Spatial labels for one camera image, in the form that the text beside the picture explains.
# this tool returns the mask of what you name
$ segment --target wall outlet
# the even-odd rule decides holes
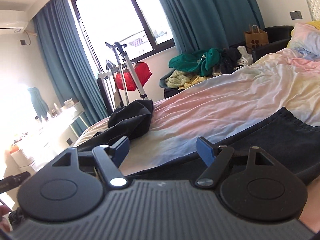
[[[71,141],[70,138],[67,140],[67,143],[68,143],[69,146],[71,146],[73,144],[73,142]]]
[[[302,19],[301,11],[290,12],[290,16],[291,16],[292,20],[301,20]]]

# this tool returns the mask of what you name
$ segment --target pile of clothes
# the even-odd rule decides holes
[[[160,86],[183,90],[212,77],[232,74],[236,69],[252,63],[252,56],[244,46],[181,54],[170,60],[169,67],[173,71],[160,80]]]

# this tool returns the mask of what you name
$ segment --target yellow towel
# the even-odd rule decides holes
[[[312,25],[313,27],[316,27],[318,30],[320,30],[320,21],[308,22],[307,24]]]
[[[183,84],[190,82],[192,77],[193,73],[175,70],[172,75],[165,80],[165,82],[169,88],[178,88],[183,86]]]
[[[199,84],[202,81],[205,81],[207,79],[209,79],[211,77],[200,77],[199,75],[195,75],[192,77],[192,79],[190,80],[190,82],[185,83],[183,86],[179,87],[179,90],[182,89],[187,89],[193,85]]]

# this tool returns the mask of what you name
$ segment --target hand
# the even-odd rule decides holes
[[[0,222],[0,228],[7,233],[10,232],[10,225],[7,219],[5,219],[3,216],[5,214],[8,214],[9,212],[10,212],[10,208],[8,208],[7,206],[0,206],[0,215],[2,217],[2,221]]]

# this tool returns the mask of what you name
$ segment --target quilted headboard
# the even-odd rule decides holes
[[[308,7],[313,21],[320,20],[320,0],[307,0]]]

